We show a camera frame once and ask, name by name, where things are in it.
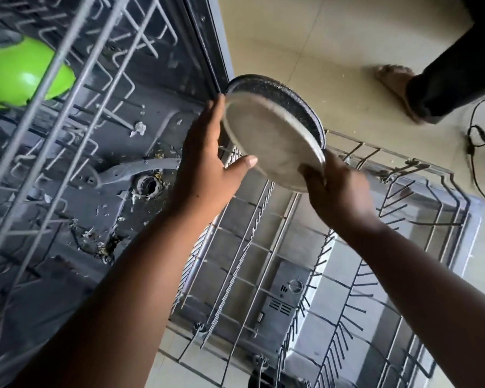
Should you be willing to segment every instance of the foot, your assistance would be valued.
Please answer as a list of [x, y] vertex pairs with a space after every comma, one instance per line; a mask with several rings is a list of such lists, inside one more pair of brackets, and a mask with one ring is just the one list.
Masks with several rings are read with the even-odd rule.
[[406, 99], [406, 85], [415, 76], [410, 68], [401, 65], [383, 65], [375, 70], [374, 76], [391, 92], [399, 97], [404, 104], [406, 113], [416, 123], [423, 123], [419, 116], [411, 110]]

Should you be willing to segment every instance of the dishwasher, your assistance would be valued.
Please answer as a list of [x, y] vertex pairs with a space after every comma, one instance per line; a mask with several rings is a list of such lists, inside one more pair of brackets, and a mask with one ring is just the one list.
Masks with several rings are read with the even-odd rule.
[[[0, 0], [3, 30], [54, 56], [25, 106], [0, 107], [0, 387], [162, 209], [190, 124], [234, 79], [217, 0]], [[76, 80], [46, 99], [62, 65]], [[463, 275], [483, 203], [447, 169], [325, 127], [379, 217]], [[224, 133], [219, 156], [240, 156]], [[191, 251], [168, 329], [188, 344], [160, 352], [219, 387], [231, 368], [248, 386], [425, 386], [436, 367], [308, 197], [254, 170]]]

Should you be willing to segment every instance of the tile floor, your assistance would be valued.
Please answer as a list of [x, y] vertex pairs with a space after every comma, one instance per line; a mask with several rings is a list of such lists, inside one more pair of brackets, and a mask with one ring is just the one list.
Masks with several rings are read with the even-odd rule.
[[[456, 172], [476, 194], [463, 154], [471, 106], [438, 126], [417, 126], [370, 74], [377, 64], [423, 68], [471, 25], [460, 0], [219, 0], [236, 75], [273, 77], [300, 94], [327, 129]], [[485, 104], [475, 122], [485, 129]], [[477, 151], [485, 191], [485, 147]], [[485, 211], [465, 278], [485, 292]], [[180, 338], [167, 333], [162, 346]], [[158, 355], [147, 387], [211, 386]], [[239, 375], [228, 386], [246, 386]], [[437, 370], [431, 387], [452, 386]]]

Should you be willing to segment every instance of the black pants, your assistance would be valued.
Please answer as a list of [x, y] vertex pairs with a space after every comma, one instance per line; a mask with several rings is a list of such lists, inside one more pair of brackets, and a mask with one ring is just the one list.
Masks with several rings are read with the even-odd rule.
[[411, 109], [437, 123], [456, 108], [485, 95], [485, 18], [433, 61], [406, 88]]

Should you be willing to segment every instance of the green bowl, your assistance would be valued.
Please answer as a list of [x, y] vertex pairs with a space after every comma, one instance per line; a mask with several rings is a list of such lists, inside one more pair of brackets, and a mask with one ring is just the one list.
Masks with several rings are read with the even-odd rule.
[[[54, 51], [37, 39], [0, 30], [0, 109], [6, 104], [25, 106], [38, 88]], [[72, 69], [63, 64], [45, 99], [69, 90], [75, 82]]]

